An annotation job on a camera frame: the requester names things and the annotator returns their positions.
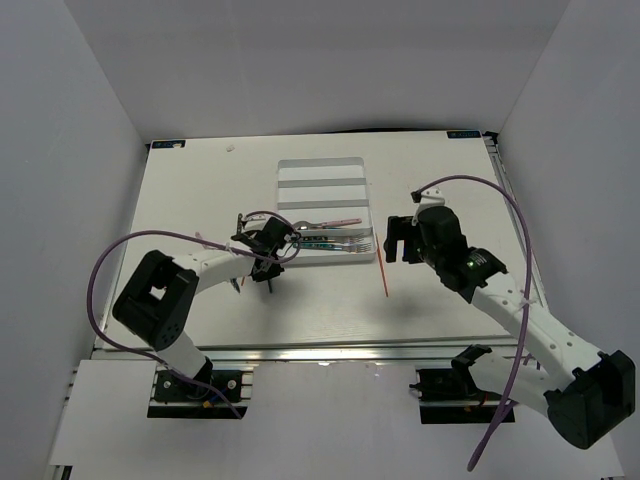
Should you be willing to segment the teal handled spoon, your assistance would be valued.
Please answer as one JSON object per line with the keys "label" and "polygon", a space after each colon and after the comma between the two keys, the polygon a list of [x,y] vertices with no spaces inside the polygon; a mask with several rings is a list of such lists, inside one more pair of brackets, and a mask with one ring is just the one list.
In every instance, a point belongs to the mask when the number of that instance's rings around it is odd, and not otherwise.
{"label": "teal handled spoon", "polygon": [[298,221],[293,224],[294,229],[303,236],[349,236],[360,234],[362,231],[366,231],[366,225],[363,223],[358,225],[344,226],[340,228],[327,228],[327,229],[304,229],[300,227],[300,223],[305,221]]}

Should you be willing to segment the pink handled spoon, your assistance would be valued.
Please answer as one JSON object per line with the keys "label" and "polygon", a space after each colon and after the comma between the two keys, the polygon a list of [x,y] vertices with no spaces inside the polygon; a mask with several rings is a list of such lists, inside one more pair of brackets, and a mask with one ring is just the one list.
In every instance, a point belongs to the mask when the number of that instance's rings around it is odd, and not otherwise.
{"label": "pink handled spoon", "polygon": [[362,223],[361,218],[341,219],[324,222],[302,222],[300,227],[304,229],[327,229],[327,228],[340,228],[344,226],[358,225]]}

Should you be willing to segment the teal handled fork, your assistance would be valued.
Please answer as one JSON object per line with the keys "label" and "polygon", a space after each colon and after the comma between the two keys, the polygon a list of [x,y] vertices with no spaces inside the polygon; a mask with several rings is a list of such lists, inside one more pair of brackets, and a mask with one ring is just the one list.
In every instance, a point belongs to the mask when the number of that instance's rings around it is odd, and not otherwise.
{"label": "teal handled fork", "polygon": [[352,236],[302,236],[300,243],[358,244],[366,239],[366,235]]}
{"label": "teal handled fork", "polygon": [[367,253],[372,251],[370,243],[330,243],[330,242],[298,242],[297,247],[304,250],[317,251],[339,251],[353,254]]}

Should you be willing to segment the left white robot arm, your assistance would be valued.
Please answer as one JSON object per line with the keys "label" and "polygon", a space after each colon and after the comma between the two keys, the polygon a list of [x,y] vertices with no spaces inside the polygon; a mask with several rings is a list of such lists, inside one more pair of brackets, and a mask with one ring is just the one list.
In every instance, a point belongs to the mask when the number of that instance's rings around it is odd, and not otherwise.
{"label": "left white robot arm", "polygon": [[185,332],[195,297],[223,283],[238,289],[237,282],[246,277],[259,283],[279,276],[290,260],[279,252],[298,238],[289,222],[272,216],[225,244],[205,241],[196,253],[149,251],[115,300],[112,317],[174,371],[180,391],[202,398],[211,387],[212,363]]}

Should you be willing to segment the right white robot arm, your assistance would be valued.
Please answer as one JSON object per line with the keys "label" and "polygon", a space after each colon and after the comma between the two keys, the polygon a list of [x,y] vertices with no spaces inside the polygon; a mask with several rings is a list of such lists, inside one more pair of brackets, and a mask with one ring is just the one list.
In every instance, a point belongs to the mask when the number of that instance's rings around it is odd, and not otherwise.
{"label": "right white robot arm", "polygon": [[506,265],[472,247],[455,213],[432,206],[414,216],[391,216],[383,244],[389,263],[430,266],[441,283],[491,317],[539,368],[520,367],[475,344],[451,362],[453,390],[472,399],[509,387],[510,397],[547,418],[571,445],[588,449],[630,417],[636,407],[636,367],[620,350],[607,354],[565,327],[548,310],[528,304]]}

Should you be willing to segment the white four-compartment cutlery tray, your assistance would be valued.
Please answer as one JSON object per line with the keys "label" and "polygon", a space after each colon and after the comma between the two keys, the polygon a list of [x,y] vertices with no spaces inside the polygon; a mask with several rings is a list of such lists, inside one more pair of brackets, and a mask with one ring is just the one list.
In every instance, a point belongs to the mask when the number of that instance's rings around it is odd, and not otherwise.
{"label": "white four-compartment cutlery tray", "polygon": [[372,251],[353,254],[302,249],[295,266],[368,263],[376,256],[365,163],[360,157],[282,159],[277,166],[277,211],[291,223],[361,218]]}

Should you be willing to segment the right blue corner label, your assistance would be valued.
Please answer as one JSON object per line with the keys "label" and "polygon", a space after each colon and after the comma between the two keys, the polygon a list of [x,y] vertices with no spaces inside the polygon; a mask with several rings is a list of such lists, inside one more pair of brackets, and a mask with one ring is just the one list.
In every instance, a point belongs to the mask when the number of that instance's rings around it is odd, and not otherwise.
{"label": "right blue corner label", "polygon": [[482,138],[482,134],[478,130],[448,130],[446,135],[449,139]]}

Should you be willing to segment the blue corner label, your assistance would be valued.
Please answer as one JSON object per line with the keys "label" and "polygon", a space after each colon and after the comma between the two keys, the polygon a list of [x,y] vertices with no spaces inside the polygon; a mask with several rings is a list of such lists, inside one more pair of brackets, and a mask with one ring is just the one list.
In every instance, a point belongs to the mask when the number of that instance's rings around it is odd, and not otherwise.
{"label": "blue corner label", "polygon": [[186,145],[186,141],[182,140],[159,140],[153,141],[150,145],[151,149],[174,149],[174,148],[184,148]]}
{"label": "blue corner label", "polygon": [[449,139],[482,138],[482,134],[478,130],[448,130],[446,135]]}

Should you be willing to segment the left blue corner label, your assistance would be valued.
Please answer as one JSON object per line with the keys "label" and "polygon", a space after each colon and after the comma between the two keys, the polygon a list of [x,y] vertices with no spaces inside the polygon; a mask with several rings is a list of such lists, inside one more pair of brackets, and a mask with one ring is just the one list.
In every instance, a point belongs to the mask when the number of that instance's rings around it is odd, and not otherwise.
{"label": "left blue corner label", "polygon": [[186,145],[186,141],[182,140],[159,140],[153,141],[150,145],[151,149],[174,149],[174,148],[184,148]]}

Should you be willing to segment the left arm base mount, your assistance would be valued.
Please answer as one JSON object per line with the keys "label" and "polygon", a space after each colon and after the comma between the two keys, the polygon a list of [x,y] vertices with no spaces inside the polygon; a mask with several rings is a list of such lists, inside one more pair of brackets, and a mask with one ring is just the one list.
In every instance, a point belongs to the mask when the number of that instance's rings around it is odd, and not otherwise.
{"label": "left arm base mount", "polygon": [[168,370],[158,369],[150,392],[147,417],[186,420],[239,420],[244,417],[252,395],[252,372],[213,370],[209,384],[225,396],[238,415],[210,388],[184,382]]}

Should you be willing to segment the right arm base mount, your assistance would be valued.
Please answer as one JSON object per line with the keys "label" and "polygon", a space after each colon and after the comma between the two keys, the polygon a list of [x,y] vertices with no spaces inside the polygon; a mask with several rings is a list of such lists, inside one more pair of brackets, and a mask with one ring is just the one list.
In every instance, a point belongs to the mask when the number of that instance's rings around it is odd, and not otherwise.
{"label": "right arm base mount", "polygon": [[480,390],[470,367],[492,350],[472,345],[451,360],[446,368],[422,368],[409,392],[419,403],[422,425],[488,425],[497,412],[500,393]]}

